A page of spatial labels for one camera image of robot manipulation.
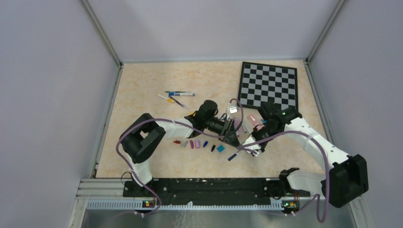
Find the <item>teal highlighter cap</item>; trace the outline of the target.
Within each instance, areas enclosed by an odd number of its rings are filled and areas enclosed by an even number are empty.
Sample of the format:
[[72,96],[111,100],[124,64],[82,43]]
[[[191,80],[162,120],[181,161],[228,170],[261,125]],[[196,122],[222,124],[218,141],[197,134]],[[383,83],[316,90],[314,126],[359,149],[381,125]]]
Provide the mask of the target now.
[[225,147],[223,145],[220,145],[220,146],[217,147],[217,151],[219,153],[223,152],[224,150],[225,150]]

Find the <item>pink highlighter pen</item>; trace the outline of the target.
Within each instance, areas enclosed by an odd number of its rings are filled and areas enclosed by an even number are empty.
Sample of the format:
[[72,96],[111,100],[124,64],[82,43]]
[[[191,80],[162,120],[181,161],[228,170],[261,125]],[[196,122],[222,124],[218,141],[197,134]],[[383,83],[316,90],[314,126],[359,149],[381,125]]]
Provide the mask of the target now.
[[239,128],[240,128],[240,121],[238,118],[234,117],[234,129],[236,130],[236,136],[240,137],[240,132],[239,132]]

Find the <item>pink eraser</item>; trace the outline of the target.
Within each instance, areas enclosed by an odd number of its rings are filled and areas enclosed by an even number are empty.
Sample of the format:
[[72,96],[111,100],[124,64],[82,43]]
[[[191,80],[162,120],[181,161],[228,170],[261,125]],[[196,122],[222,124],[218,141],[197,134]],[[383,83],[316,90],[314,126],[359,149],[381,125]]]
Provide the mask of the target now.
[[253,114],[249,115],[249,120],[251,121],[254,129],[260,130],[262,128],[262,123]]

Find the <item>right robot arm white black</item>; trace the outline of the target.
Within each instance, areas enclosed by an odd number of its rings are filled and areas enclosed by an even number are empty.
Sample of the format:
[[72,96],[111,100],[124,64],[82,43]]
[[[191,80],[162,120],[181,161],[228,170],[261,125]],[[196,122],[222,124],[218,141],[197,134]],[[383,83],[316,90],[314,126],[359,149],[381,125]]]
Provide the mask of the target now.
[[264,152],[276,135],[286,135],[309,154],[322,168],[323,174],[298,168],[283,170],[278,183],[279,191],[291,196],[297,190],[320,194],[329,204],[341,208],[369,190],[367,162],[361,155],[350,155],[337,148],[312,128],[294,108],[280,110],[277,104],[263,102],[258,109],[265,120],[255,126],[252,139],[256,152]]

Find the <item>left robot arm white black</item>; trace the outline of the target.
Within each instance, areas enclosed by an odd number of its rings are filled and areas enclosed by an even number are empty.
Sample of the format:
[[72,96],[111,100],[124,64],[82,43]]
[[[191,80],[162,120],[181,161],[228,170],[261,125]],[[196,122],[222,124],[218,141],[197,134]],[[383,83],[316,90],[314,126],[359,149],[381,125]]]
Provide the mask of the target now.
[[129,166],[135,181],[134,190],[140,196],[147,196],[152,192],[153,177],[149,159],[163,138],[192,139],[208,130],[208,137],[239,147],[241,143],[236,136],[238,127],[230,119],[220,120],[217,113],[218,105],[212,100],[205,100],[197,111],[177,120],[153,118],[149,113],[142,114],[121,134],[116,145],[117,149],[123,149],[118,154]]

